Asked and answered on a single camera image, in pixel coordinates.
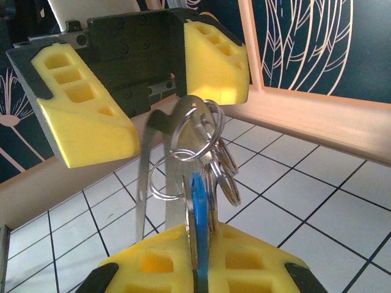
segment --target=metal strip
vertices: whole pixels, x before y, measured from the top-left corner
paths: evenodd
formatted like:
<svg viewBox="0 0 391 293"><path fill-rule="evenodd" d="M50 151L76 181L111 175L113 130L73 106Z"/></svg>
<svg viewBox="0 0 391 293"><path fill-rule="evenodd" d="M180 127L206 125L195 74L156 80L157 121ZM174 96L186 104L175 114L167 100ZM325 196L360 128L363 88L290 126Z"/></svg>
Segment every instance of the metal strip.
<svg viewBox="0 0 391 293"><path fill-rule="evenodd" d="M10 247L10 228L0 228L0 293L4 293L5 275L7 273L8 250Z"/></svg>

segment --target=dandelion wall art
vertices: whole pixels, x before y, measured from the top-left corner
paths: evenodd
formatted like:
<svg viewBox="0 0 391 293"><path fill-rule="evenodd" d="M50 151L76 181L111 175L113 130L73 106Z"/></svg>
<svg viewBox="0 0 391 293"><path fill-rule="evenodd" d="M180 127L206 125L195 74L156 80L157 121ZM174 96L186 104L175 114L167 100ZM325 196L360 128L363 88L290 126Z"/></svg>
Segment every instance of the dandelion wall art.
<svg viewBox="0 0 391 293"><path fill-rule="evenodd" d="M0 70L0 182L52 156L23 88L10 68Z"/></svg>

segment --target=feather pattern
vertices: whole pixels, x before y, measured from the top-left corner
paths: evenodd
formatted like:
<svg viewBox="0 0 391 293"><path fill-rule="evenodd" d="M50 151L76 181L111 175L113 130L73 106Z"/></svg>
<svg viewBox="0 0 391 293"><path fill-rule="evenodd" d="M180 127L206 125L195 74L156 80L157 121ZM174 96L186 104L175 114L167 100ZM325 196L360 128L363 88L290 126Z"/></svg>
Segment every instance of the feather pattern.
<svg viewBox="0 0 391 293"><path fill-rule="evenodd" d="M265 10L264 85L330 95L349 55L353 0L265 0Z"/></svg>

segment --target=key ring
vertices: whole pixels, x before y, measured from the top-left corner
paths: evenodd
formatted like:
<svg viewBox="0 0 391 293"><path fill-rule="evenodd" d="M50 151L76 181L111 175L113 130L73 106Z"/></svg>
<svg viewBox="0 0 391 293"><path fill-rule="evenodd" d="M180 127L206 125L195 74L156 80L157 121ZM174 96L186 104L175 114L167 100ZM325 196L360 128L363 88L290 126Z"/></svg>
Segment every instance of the key ring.
<svg viewBox="0 0 391 293"><path fill-rule="evenodd" d="M238 206L241 203L241 200L240 200L238 187L236 186L236 182L233 179L232 175L227 170L225 170L225 167L222 165L222 168L224 169L224 173L227 179L224 177L224 174L221 172L221 166L219 165L216 158L213 158L211 160L210 166L216 177L217 182L221 186L221 189L225 194L225 196L227 197L230 204L232 204L233 206Z"/></svg>
<svg viewBox="0 0 391 293"><path fill-rule="evenodd" d="M179 157L175 153L175 155L174 155L175 158L181 160L182 162L193 162L193 161L200 159L202 156L204 156L207 152L210 151L210 149L212 149L216 145L217 141L219 140L219 138L222 134L222 131L224 130L225 114L224 114L223 110L214 101L205 100L204 103L210 109L210 111L212 113L217 114L217 123L215 123L216 129L214 130L211 137L206 140L206 144L198 152L190 155L190 157L185 157L185 158ZM196 111L196 108L190 109L188 111L188 113L186 113L182 122L175 128L175 131L172 135L171 146L170 146L170 149L172 150L172 151L170 151L171 153L174 153L177 150L180 133L182 132L186 123L191 118L193 118L195 111ZM204 121L201 120L200 122L202 125L205 125Z"/></svg>
<svg viewBox="0 0 391 293"><path fill-rule="evenodd" d="M221 137L217 141L217 147L214 149L214 151L216 152L218 160L226 167L227 171L232 176L235 176L239 173L239 168L235 163L235 160L232 158L231 152L227 148L227 145Z"/></svg>
<svg viewBox="0 0 391 293"><path fill-rule="evenodd" d="M159 200L166 200L166 201L169 201L169 200L177 200L179 198L183 198L184 197L184 192L182 192L181 194L175 194L175 195L170 195L170 194L164 194L162 192L160 192L155 184L153 183L153 174L155 173L156 169L158 168L158 166L160 166L163 161L165 161L166 159L168 159L169 157L175 157L176 154L188 154L188 155L193 155L195 152L193 151L190 151L190 150L185 150L185 149L182 149L182 150L175 150L175 151L172 151L170 154L166 155L166 156L163 156L161 157L157 162L156 164L153 166L151 172L150 172L150 175L149 175L149 180L148 180L148 183L149 183L149 188L150 190L152 191L152 194L155 198L159 199ZM203 170L203 164L202 162L199 160L199 164L201 166L201 170Z"/></svg>

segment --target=yellow gripper pad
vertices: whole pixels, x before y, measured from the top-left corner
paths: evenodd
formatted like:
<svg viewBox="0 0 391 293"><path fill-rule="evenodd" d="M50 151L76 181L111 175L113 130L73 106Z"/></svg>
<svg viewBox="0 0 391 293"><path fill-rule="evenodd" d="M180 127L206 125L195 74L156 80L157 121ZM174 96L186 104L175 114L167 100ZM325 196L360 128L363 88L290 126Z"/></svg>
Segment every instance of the yellow gripper pad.
<svg viewBox="0 0 391 293"><path fill-rule="evenodd" d="M77 292L194 293L190 259L180 225L104 260ZM299 258L223 223L209 263L209 293L326 292Z"/></svg>
<svg viewBox="0 0 391 293"><path fill-rule="evenodd" d="M139 152L133 123L71 45L43 48L31 63L53 93L37 103L68 167Z"/></svg>
<svg viewBox="0 0 391 293"><path fill-rule="evenodd" d="M153 10L87 24L7 51L54 154L70 168L137 154L130 118L174 92L247 101L246 46L210 15Z"/></svg>
<svg viewBox="0 0 391 293"><path fill-rule="evenodd" d="M188 94L219 105L245 103L250 83L246 46L201 21L187 20L184 33Z"/></svg>

